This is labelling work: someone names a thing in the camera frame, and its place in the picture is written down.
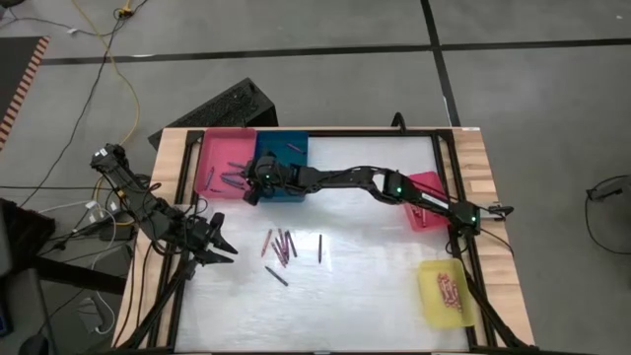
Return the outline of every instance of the concrete floor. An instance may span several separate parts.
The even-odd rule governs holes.
[[[114,24],[113,8],[124,1],[79,3],[106,32]],[[631,4],[622,0],[434,0],[431,5],[442,43],[631,36]],[[14,12],[87,28],[65,0],[28,0]],[[47,58],[103,54],[95,38],[70,36],[46,24],[22,21],[0,30],[0,36],[34,35],[52,36]],[[415,0],[151,0],[119,33],[112,52],[428,43]],[[500,197],[517,209],[508,229],[537,344],[597,354],[628,352],[631,259],[589,240],[583,201],[586,188],[626,174],[631,166],[631,73],[626,69],[631,46],[445,52],[445,60],[461,123],[482,127]],[[281,125],[388,125],[397,110],[408,125],[449,124],[431,52],[125,63],[120,69],[142,106],[141,123],[127,145],[138,173],[149,174],[154,164],[147,135],[244,77],[276,104]],[[0,184],[39,183],[69,137],[97,70],[98,65],[39,68],[0,153]],[[47,185],[92,185],[97,175],[89,168],[91,153],[122,139],[133,117],[127,89],[106,67],[90,111]],[[27,194],[0,190],[19,202]],[[79,201],[89,194],[41,191],[28,207]],[[81,212],[52,216],[66,231]],[[593,212],[604,243],[631,249],[625,238],[631,225],[628,205],[613,200]],[[51,257],[103,247],[100,242],[77,244]],[[75,291],[55,285],[44,292],[59,304]],[[76,314],[70,311],[56,317],[71,321]],[[75,346],[77,330],[58,332],[68,353],[97,341]]]

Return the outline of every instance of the orange striped edge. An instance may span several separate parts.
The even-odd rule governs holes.
[[[18,112],[20,111],[20,107],[24,103],[24,100],[27,98],[27,92],[29,91],[29,87],[33,83],[33,79],[35,78],[35,72],[39,67],[41,60],[43,59],[43,54],[46,52],[48,48],[48,43],[50,42],[49,36],[44,36],[39,39],[39,42],[35,46],[35,50],[33,52],[33,56],[31,57],[31,61],[27,69],[25,70],[25,74],[22,76],[22,81],[18,84],[18,88],[16,89],[16,94],[11,99],[9,103],[9,107],[4,114],[4,117],[0,120],[0,151],[4,148],[7,143],[7,139],[9,139],[9,133],[11,133],[11,128],[16,122],[18,118]]]

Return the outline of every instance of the blue bin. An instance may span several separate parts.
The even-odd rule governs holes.
[[[288,144],[300,149],[298,152]],[[277,161],[285,166],[295,164],[305,166],[309,153],[309,134],[307,132],[266,132],[258,131],[254,156],[260,158],[267,152],[274,153]],[[305,196],[287,194],[282,188],[276,188],[272,197],[261,197],[261,202],[302,202]]]

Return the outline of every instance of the yellow bin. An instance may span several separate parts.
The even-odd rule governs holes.
[[[438,283],[438,275],[449,275],[457,287],[462,312],[445,306]],[[423,314],[427,322],[435,328],[455,328],[475,323],[471,296],[466,286],[462,263],[456,258],[447,260],[423,261],[418,267],[418,284],[423,302]]]

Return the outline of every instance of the pink bin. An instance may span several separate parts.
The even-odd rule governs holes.
[[[245,191],[224,183],[221,175],[240,171],[241,169],[229,163],[245,166],[254,157],[255,148],[255,129],[206,129],[195,178],[195,192],[206,198],[243,198]],[[247,183],[238,176],[227,178],[242,182],[245,189],[249,188]]]
[[[414,174],[409,177],[413,181],[419,182],[419,184],[416,185],[417,188],[446,198],[443,191],[443,185],[441,184],[441,179],[436,173],[428,172],[423,174]],[[409,203],[406,203],[404,207],[405,214],[407,215],[407,219],[410,221],[412,231],[424,232],[437,227],[447,226],[450,223],[447,218],[441,215],[413,206]]]

